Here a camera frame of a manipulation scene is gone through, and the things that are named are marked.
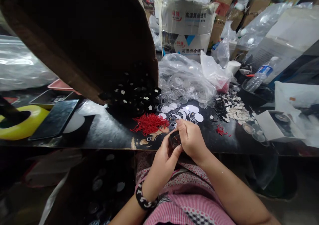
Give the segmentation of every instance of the packaging bag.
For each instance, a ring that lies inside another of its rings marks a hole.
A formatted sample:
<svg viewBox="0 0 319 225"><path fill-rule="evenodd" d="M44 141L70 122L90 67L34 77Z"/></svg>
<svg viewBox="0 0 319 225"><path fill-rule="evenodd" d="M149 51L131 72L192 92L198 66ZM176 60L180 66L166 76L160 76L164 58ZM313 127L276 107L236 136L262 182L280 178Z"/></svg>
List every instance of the packaging bag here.
<svg viewBox="0 0 319 225"><path fill-rule="evenodd" d="M215 19L210 0L162 0L160 20L162 52L180 53L199 61L207 51Z"/></svg>
<svg viewBox="0 0 319 225"><path fill-rule="evenodd" d="M213 57L201 51L200 62L205 78L211 82L219 93L228 93L230 73L216 63Z"/></svg>
<svg viewBox="0 0 319 225"><path fill-rule="evenodd" d="M50 84L57 76L18 37L0 35L0 91Z"/></svg>

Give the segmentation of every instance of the mobile phone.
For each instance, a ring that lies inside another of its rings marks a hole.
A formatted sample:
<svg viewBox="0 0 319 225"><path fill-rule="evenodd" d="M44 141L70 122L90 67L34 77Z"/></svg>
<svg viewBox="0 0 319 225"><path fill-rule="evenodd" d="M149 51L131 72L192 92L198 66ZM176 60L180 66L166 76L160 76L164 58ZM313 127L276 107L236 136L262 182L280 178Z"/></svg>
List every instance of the mobile phone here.
<svg viewBox="0 0 319 225"><path fill-rule="evenodd" d="M79 99L57 102L29 140L40 140L60 136L72 115Z"/></svg>

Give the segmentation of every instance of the white box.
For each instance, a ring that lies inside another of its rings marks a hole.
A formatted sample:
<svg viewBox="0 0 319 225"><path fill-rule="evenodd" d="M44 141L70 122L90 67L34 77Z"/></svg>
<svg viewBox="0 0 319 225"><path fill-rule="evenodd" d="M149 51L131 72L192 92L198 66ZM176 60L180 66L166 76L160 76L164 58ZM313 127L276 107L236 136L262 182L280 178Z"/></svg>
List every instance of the white box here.
<svg viewBox="0 0 319 225"><path fill-rule="evenodd" d="M292 120L290 123L290 127L294 137L285 136L277 126L276 122L271 117L271 114L275 113L283 112L276 110L266 110L265 112L256 116L256 120L261 129L263 130L264 135L268 141L290 142L305 139L303 133Z"/></svg>

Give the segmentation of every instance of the white sticker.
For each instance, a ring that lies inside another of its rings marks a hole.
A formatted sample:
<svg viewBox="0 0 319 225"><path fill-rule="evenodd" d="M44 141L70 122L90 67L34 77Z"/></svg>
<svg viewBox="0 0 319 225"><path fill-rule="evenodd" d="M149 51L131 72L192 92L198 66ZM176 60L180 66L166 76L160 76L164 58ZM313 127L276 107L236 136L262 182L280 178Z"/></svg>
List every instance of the white sticker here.
<svg viewBox="0 0 319 225"><path fill-rule="evenodd" d="M201 114L195 114L194 115L195 119L198 121L198 122L203 122L204 121L204 117L201 115Z"/></svg>

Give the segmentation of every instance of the blue label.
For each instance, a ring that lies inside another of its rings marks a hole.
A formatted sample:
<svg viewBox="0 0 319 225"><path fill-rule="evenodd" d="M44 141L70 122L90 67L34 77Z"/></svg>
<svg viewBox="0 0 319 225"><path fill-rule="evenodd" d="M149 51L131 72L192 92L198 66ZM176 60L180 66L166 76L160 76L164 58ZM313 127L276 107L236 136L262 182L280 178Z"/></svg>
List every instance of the blue label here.
<svg viewBox="0 0 319 225"><path fill-rule="evenodd" d="M271 68L268 65L263 65L259 68L259 70L257 71L257 73L263 73L265 75L267 75L267 77L273 72L273 68Z"/></svg>

